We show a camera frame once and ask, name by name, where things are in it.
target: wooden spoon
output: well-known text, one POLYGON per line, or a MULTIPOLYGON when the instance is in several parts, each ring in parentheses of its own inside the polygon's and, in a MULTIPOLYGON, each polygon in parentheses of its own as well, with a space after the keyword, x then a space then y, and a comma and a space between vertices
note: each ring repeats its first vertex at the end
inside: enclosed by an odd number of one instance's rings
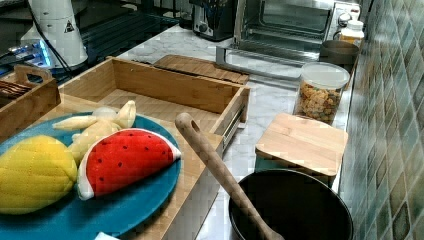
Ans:
POLYGON ((190 114, 179 114, 175 119, 175 125, 199 158, 205 163, 206 167, 211 171, 213 176, 218 180, 225 191, 227 191, 231 199, 233 199, 243 213, 258 227, 261 237, 267 240, 284 240, 280 234, 272 230, 261 218, 252 202, 250 202, 243 189, 225 166, 224 161, 222 161, 221 157, 201 133, 190 114))

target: plush watermelon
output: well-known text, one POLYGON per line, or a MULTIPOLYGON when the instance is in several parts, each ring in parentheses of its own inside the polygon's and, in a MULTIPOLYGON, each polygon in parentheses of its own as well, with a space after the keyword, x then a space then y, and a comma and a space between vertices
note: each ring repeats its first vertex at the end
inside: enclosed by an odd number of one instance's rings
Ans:
POLYGON ((144 129, 118 131, 93 144, 78 170, 82 200, 115 192, 171 165, 181 152, 165 137, 144 129))

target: wooden crate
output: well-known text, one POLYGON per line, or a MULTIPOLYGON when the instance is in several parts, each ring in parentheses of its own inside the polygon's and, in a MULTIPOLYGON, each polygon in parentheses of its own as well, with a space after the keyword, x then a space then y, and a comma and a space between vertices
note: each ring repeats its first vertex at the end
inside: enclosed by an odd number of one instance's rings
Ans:
POLYGON ((143 63, 108 58, 59 88, 61 94, 174 122, 188 112, 204 131, 223 136, 222 152, 239 122, 245 122, 250 88, 143 63))
POLYGON ((174 120, 190 113, 222 155, 239 122, 246 121, 250 89, 210 77, 108 58, 59 87, 62 104, 40 121, 99 106, 136 102, 137 113, 165 127, 182 152, 182 169, 171 198, 148 222, 122 239, 194 239, 217 196, 219 184, 179 134, 174 120))
POLYGON ((27 128, 44 114, 60 104, 56 80, 49 71, 24 66, 15 66, 14 73, 0 81, 19 83, 32 89, 0 108, 0 143, 27 128), (41 84, 28 81, 28 74, 42 77, 41 84))

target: yellow plush fruit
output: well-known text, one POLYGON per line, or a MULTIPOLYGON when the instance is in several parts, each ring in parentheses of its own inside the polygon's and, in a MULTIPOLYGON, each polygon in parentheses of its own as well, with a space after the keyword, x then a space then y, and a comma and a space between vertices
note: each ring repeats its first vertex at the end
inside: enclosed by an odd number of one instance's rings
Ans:
POLYGON ((0 156, 0 213, 25 214, 65 196, 77 179, 68 148, 55 138, 24 139, 0 156))

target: green tile backsplash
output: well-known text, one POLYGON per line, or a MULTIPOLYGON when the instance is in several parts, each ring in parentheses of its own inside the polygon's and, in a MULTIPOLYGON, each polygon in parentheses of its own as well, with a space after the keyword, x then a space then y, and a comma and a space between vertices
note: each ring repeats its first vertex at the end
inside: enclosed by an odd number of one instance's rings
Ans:
POLYGON ((424 0, 364 0, 340 195, 355 238, 424 239, 424 0))

